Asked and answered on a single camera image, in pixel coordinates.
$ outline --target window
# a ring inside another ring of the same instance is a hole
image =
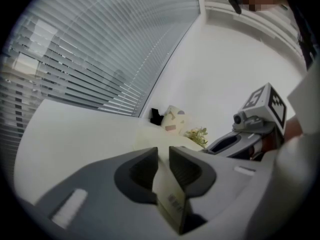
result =
[[[138,117],[199,14],[198,0],[34,0],[2,51],[0,141],[9,173],[44,99]]]

